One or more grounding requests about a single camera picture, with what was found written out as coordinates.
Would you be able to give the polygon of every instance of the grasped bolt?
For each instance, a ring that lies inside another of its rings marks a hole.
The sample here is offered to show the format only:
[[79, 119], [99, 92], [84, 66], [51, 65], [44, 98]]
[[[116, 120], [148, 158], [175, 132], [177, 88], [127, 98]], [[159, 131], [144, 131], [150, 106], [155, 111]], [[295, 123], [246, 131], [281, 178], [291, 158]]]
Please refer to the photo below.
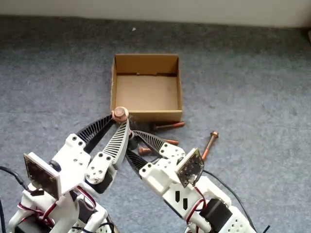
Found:
[[209, 152], [209, 149], [211, 148], [211, 146], [213, 145], [213, 143], [216, 141], [216, 139], [218, 138], [218, 132], [216, 131], [213, 131], [210, 133], [210, 138], [209, 138], [209, 141], [207, 143], [207, 146], [205, 148], [205, 151], [204, 153], [202, 154], [202, 159], [205, 160], [207, 158], [207, 155], [208, 155], [208, 152]]
[[112, 111], [112, 118], [116, 122], [125, 122], [128, 119], [128, 110], [124, 107], [117, 107]]

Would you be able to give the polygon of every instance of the white plastic bracket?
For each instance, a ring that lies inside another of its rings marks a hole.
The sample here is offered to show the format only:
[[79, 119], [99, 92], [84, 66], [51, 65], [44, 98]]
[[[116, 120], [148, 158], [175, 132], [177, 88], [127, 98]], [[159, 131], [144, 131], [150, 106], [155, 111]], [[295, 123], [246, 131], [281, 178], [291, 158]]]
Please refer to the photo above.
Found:
[[104, 152], [99, 152], [86, 170], [86, 180], [91, 184], [97, 184], [104, 180], [108, 168], [112, 165], [114, 158]]

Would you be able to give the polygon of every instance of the wire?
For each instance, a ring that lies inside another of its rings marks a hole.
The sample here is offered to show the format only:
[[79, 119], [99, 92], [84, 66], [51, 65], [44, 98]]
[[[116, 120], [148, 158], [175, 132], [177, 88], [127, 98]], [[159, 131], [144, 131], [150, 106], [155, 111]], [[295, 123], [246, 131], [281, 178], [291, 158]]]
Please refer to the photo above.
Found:
[[266, 229], [264, 229], [264, 231], [263, 231], [262, 233], [266, 233], [266, 232], [269, 230], [269, 228], [270, 228], [270, 225], [268, 225], [268, 226], [266, 227]]
[[[103, 226], [106, 226], [106, 225], [109, 225], [110, 227], [112, 227], [111, 232], [114, 233], [114, 227], [115, 227], [115, 225], [114, 225], [112, 222], [105, 222], [105, 223], [102, 223], [98, 228], [103, 227]], [[85, 232], [85, 233], [93, 233], [93, 232], [90, 232], [90, 231], [84, 229], [83, 227], [72, 227], [72, 229], [81, 230], [81, 231], [83, 231], [83, 232]]]
[[17, 206], [19, 208], [23, 209], [23, 210], [33, 211], [33, 212], [35, 212], [35, 213], [37, 213], [39, 215], [43, 215], [44, 214], [43, 211], [41, 211], [41, 210], [34, 210], [34, 209], [31, 209], [31, 208], [28, 208], [28, 207], [24, 206], [22, 203], [19, 203]]
[[2, 229], [2, 233], [6, 233], [6, 230], [5, 230], [4, 212], [3, 212], [3, 207], [2, 207], [1, 200], [0, 200], [0, 220], [1, 220], [1, 229]]
[[85, 233], [93, 233], [93, 232], [90, 232], [90, 231], [84, 229], [83, 227], [72, 227], [72, 229], [81, 230], [81, 231], [83, 231], [83, 232], [85, 232]]
[[25, 190], [29, 191], [28, 186], [26, 185], [26, 183], [24, 182], [24, 180], [21, 178], [21, 176], [20, 176], [17, 172], [13, 171], [13, 170], [10, 169], [10, 168], [4, 167], [4, 166], [0, 166], [0, 170], [5, 171], [5, 172], [11, 174], [12, 176], [14, 176], [15, 179], [17, 180], [17, 182], [18, 182], [21, 186], [23, 186], [23, 188], [24, 188]]
[[103, 226], [106, 226], [106, 225], [109, 225], [110, 226], [110, 229], [111, 229], [111, 232], [114, 233], [115, 232], [115, 225], [112, 223], [112, 222], [105, 222], [105, 223], [102, 223], [100, 227], [103, 227]]
[[81, 188], [80, 186], [77, 187], [77, 189], [80, 191], [80, 193], [85, 197], [87, 198], [92, 204], [93, 204], [93, 207], [92, 209], [90, 209], [91, 211], [95, 210], [96, 208], [96, 201], [94, 200], [94, 198], [88, 194], [83, 188]]
[[196, 208], [202, 203], [204, 202], [205, 199], [200, 199], [193, 207], [193, 209], [191, 210], [190, 214], [188, 215], [188, 218], [186, 220], [186, 223], [188, 224], [190, 221], [190, 218], [192, 217], [194, 211], [196, 210]]
[[204, 200], [203, 209], [206, 208], [206, 199], [205, 199], [204, 195], [202, 194], [202, 192], [199, 190], [198, 187], [194, 187], [194, 189], [201, 195], [201, 197], [202, 197], [203, 200]]
[[45, 220], [45, 219], [49, 216], [49, 214], [55, 209], [56, 206], [57, 206], [57, 205], [56, 205], [56, 202], [54, 202], [54, 203], [46, 210], [46, 212], [44, 212], [43, 217], [42, 217], [42, 220]]
[[217, 176], [215, 176], [213, 173], [211, 173], [211, 172], [209, 172], [209, 171], [207, 171], [207, 170], [203, 170], [203, 171], [204, 171], [205, 173], [207, 173], [208, 175], [214, 177], [216, 180], [218, 180], [226, 189], [228, 189], [228, 190], [234, 195], [234, 197], [238, 200], [240, 206], [242, 207], [242, 209], [243, 209], [243, 211], [244, 211], [244, 213], [245, 213], [245, 215], [246, 215], [246, 217], [247, 217], [247, 219], [248, 219], [248, 221], [249, 221], [249, 224], [250, 224], [251, 227], [256, 231], [255, 226], [254, 226], [254, 224], [253, 224], [253, 221], [252, 221], [251, 217], [249, 216], [248, 212], [246, 211], [246, 209], [245, 209], [245, 207], [244, 207], [244, 205], [243, 205], [241, 199], [239, 198], [239, 196], [238, 196], [227, 184], [225, 184], [225, 182], [223, 182], [220, 178], [218, 178]]

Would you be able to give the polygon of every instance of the red wire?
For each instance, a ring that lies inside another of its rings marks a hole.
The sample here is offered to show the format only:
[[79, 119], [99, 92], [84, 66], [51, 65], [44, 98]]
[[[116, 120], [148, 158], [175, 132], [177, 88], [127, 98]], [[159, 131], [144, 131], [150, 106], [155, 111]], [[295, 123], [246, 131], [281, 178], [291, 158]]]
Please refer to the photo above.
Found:
[[38, 214], [40, 214], [40, 215], [43, 215], [43, 211], [41, 211], [41, 210], [34, 210], [34, 209], [31, 209], [31, 208], [28, 208], [28, 207], [24, 206], [22, 203], [19, 203], [19, 204], [18, 204], [18, 207], [21, 208], [21, 209], [23, 209], [23, 210], [34, 211], [35, 213], [38, 213]]
[[43, 215], [43, 217], [42, 217], [42, 220], [45, 220], [45, 219], [49, 216], [49, 214], [53, 211], [53, 209], [55, 209], [56, 206], [57, 206], [57, 205], [56, 205], [56, 202], [54, 202], [54, 203], [46, 210], [46, 212], [44, 213], [44, 215]]
[[[34, 209], [31, 209], [31, 208], [28, 208], [28, 207], [24, 206], [22, 203], [19, 203], [19, 204], [18, 204], [18, 207], [21, 208], [21, 209], [23, 209], [23, 210], [29, 210], [29, 211], [33, 211], [33, 212], [37, 213], [37, 218], [38, 218], [39, 216], [44, 215], [43, 211], [41, 211], [41, 210], [34, 210]], [[46, 219], [42, 219], [42, 220], [43, 220], [44, 222], [46, 222], [50, 227], [53, 227], [53, 226], [54, 226], [54, 223], [52, 222], [52, 220], [50, 220], [50, 218], [46, 217]]]
[[96, 208], [96, 201], [94, 200], [94, 198], [88, 194], [83, 188], [81, 188], [80, 186], [77, 187], [77, 189], [85, 196], [87, 197], [93, 204], [94, 209]]
[[194, 189], [202, 196], [202, 198], [204, 199], [204, 204], [203, 204], [203, 208], [206, 208], [206, 200], [204, 195], [202, 194], [202, 192], [198, 189], [198, 187], [194, 187]]
[[191, 210], [191, 212], [190, 212], [190, 214], [189, 214], [189, 216], [188, 216], [188, 218], [187, 218], [187, 220], [186, 220], [186, 223], [187, 223], [187, 224], [189, 223], [189, 220], [190, 220], [190, 218], [192, 217], [192, 215], [193, 215], [194, 211], [196, 210], [196, 208], [197, 208], [202, 202], [204, 202], [204, 200], [205, 200], [205, 199], [200, 199], [200, 200], [194, 205], [193, 209]]

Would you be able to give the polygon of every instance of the circuit board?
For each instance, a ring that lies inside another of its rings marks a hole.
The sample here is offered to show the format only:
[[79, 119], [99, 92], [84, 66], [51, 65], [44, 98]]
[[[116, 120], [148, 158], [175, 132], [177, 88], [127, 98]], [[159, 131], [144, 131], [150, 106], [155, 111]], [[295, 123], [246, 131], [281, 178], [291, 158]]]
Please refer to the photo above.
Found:
[[36, 188], [42, 188], [55, 199], [59, 199], [57, 179], [46, 169], [24, 155], [28, 178]]
[[188, 184], [195, 186], [195, 183], [200, 179], [204, 169], [204, 161], [201, 158], [199, 149], [190, 151], [186, 157], [180, 162], [180, 167], [176, 174], [183, 185]]

